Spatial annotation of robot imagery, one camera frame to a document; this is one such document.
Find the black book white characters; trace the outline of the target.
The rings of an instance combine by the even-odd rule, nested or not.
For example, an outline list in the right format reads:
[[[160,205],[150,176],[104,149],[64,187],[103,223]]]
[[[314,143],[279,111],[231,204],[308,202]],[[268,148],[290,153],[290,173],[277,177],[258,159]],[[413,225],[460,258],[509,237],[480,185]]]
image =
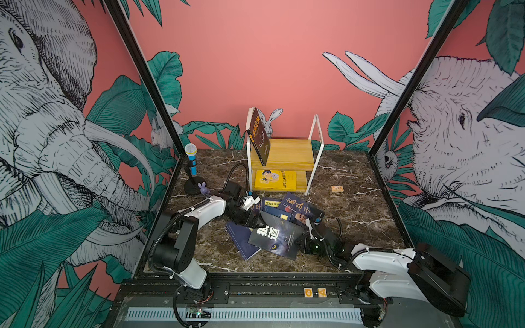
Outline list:
[[[272,254],[296,260],[298,240],[303,237],[303,228],[265,212],[260,212],[260,218],[265,226],[254,228],[248,243]]]

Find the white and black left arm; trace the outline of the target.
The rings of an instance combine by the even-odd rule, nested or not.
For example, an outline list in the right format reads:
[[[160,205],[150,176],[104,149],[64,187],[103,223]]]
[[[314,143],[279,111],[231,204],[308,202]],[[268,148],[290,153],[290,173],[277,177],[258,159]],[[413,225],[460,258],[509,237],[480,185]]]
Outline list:
[[[205,285],[207,272],[194,259],[199,229],[224,215],[237,225],[261,228],[264,220],[252,210],[260,202],[259,197],[251,195],[236,200],[218,194],[179,212],[163,212],[168,223],[151,243],[147,257],[149,269],[175,279],[184,287],[200,290]]]

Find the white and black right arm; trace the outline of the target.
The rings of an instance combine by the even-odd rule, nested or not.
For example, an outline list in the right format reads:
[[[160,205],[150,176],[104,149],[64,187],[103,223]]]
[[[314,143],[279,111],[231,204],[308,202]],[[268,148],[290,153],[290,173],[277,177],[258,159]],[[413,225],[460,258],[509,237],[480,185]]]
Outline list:
[[[415,299],[452,317],[466,314],[470,274],[427,243],[407,249],[373,247],[342,241],[328,227],[315,224],[294,244],[305,254],[327,258],[339,271],[358,269],[359,278],[346,291],[362,303]]]

